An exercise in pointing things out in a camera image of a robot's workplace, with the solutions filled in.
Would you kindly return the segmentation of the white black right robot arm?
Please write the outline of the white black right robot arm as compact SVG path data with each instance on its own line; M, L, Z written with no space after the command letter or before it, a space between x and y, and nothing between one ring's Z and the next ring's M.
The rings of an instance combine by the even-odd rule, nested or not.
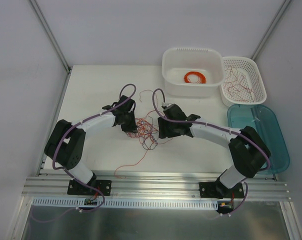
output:
M206 184L202 191L206 196L223 199L238 183L271 166L271 152L253 127L240 129L215 125L196 114L187 116L175 103L163 103L161 107L164 114L158 117L161 139L188 136L229 149L233 164L214 182Z

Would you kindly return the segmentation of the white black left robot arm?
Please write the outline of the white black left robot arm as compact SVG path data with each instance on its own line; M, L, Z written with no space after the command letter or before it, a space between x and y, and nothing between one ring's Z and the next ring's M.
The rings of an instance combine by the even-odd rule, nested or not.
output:
M96 115L72 123L59 120L44 148L44 154L58 163L79 181L78 188L86 195L96 189L96 175L82 160L85 141L103 129L120 126L124 133L136 133L136 102L122 95L118 102L106 105Z

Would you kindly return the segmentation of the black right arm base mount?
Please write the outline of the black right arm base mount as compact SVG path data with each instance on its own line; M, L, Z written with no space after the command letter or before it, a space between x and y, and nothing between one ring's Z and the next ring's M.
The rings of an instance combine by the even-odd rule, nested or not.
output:
M243 199L245 196L243 185L240 182L232 188L227 188L221 183L220 177L215 181L199 182L198 186L200 197L205 199Z

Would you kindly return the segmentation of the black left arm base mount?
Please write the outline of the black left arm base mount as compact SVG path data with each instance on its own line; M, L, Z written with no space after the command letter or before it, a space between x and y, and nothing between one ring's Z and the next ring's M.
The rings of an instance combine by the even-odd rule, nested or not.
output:
M104 196L111 195L112 181L108 179L97 179L93 174L88 183L80 183L78 180L70 180L68 184L67 194L70 196L92 196L99 190Z

